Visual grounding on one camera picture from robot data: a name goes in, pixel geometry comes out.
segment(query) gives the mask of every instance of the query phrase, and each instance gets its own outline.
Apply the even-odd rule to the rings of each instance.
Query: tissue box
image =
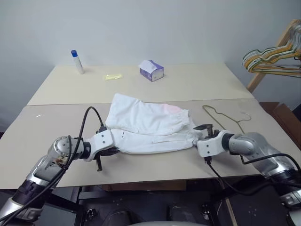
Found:
[[[164,67],[152,60],[144,60],[139,64],[140,74],[150,81],[155,81],[164,76]]]

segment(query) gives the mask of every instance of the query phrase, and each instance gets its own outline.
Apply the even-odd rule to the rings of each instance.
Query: blue cap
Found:
[[[77,57],[77,52],[76,52],[76,50],[71,50],[71,54],[72,54],[73,57]]]

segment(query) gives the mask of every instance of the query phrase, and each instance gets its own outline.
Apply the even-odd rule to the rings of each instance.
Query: white cloth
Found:
[[[135,154],[186,149],[202,135],[193,129],[195,125],[188,110],[144,103],[122,94],[115,94],[106,126],[120,151]]]

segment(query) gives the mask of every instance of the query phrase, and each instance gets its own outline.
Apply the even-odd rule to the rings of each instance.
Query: black cable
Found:
[[[76,145],[75,145],[74,153],[73,153],[72,157],[70,157],[70,156],[71,156],[71,137],[70,137],[70,135],[68,136],[68,139],[69,139],[69,155],[68,155],[67,164],[65,165],[65,167],[63,167],[63,168],[62,168],[62,169],[54,176],[54,178],[49,182],[49,184],[48,184],[48,185],[47,185],[47,186],[46,186],[46,187],[45,187],[38,195],[36,195],[32,200],[30,200],[30,201],[29,201],[27,204],[25,204],[22,208],[20,208],[20,209],[14,211],[14,212],[12,212],[12,213],[10,213],[10,214],[8,214],[8,215],[2,217],[2,218],[0,219],[0,222],[3,221],[3,220],[5,220],[5,219],[7,219],[7,220],[2,224],[2,226],[7,225],[7,223],[8,223],[11,219],[13,219],[14,217],[16,217],[16,216],[17,216],[20,212],[22,212],[24,209],[28,208],[30,204],[32,204],[32,203],[33,203],[34,201],[36,201],[39,197],[41,197],[48,189],[50,189],[56,182],[58,182],[58,181],[61,179],[61,177],[64,175],[64,173],[66,172],[66,170],[68,169],[68,167],[71,165],[71,163],[72,163],[72,161],[73,161],[73,159],[74,159],[74,157],[75,157],[75,154],[76,154],[76,152],[77,152],[77,150],[78,150],[78,148],[79,148],[79,144],[80,144],[80,141],[81,141],[81,139],[82,139],[82,134],[83,134],[83,131],[84,131],[84,126],[85,126],[85,123],[86,123],[87,115],[88,115],[88,112],[89,112],[91,109],[93,109],[93,110],[95,111],[95,113],[96,113],[96,115],[97,115],[97,117],[98,117],[98,119],[99,119],[100,125],[103,126],[103,121],[102,121],[102,119],[101,119],[101,117],[100,117],[98,111],[97,111],[94,107],[90,106],[90,107],[86,110],[86,112],[85,112],[85,115],[84,115],[84,118],[83,118],[83,121],[82,121],[82,124],[81,124],[81,127],[80,127],[80,131],[79,131],[79,137],[78,137],[77,143],[76,143]]]
[[[244,196],[252,196],[256,193],[258,193],[259,191],[261,191],[262,189],[264,189],[267,186],[270,185],[285,185],[285,186],[293,186],[293,187],[300,187],[301,185],[299,184],[293,184],[293,183],[281,183],[281,182],[274,182],[274,183],[268,183],[268,184],[263,184],[261,186],[259,186],[258,188],[256,188],[255,190],[251,191],[251,192],[242,192],[237,190],[236,188],[234,188],[232,185],[230,185],[224,178],[222,178],[216,171],[215,169],[212,167],[211,163],[208,161],[207,162],[208,166],[212,169],[212,171],[217,175],[217,177],[223,182],[225,183],[228,187],[230,187],[233,191],[235,191],[238,194],[244,195]]]
[[[247,165],[247,164],[250,164],[250,163],[253,163],[253,162],[256,162],[256,161],[261,161],[261,160],[274,158],[274,157],[279,157],[279,156],[284,156],[284,157],[289,158],[295,164],[295,166],[296,166],[297,170],[299,171],[299,173],[301,172],[301,168],[298,165],[297,161],[292,156],[290,156],[289,154],[285,154],[285,153],[271,154],[271,155],[264,156],[264,157],[254,159],[254,160],[250,160],[250,161],[244,161],[244,158],[242,156],[240,156],[240,159],[241,159],[241,161],[244,165]]]

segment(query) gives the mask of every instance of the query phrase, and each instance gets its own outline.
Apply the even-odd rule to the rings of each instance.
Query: table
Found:
[[[156,82],[139,75],[136,66],[89,66],[85,70],[80,75],[73,66],[55,67],[8,128],[0,140],[0,189],[17,188],[57,137],[78,136],[88,106],[93,105],[105,120],[116,92],[189,109],[195,124],[212,123],[214,129],[221,128],[202,105],[211,105],[236,119],[245,117],[240,112],[246,112],[252,120],[242,123],[245,132],[257,131],[278,150],[301,159],[296,145],[224,64],[168,65],[166,76]],[[124,77],[115,81],[102,79],[112,73],[122,73]],[[217,118],[227,129],[240,132],[232,121]],[[97,117],[90,113],[83,137],[94,135],[98,126]],[[58,186],[215,177],[196,148],[149,155],[119,153],[102,157],[102,164],[103,171],[97,172],[95,161],[77,160]],[[258,174],[251,165],[242,165],[237,156],[228,153],[214,157],[212,165],[224,177]],[[7,177],[8,169],[13,177]]]

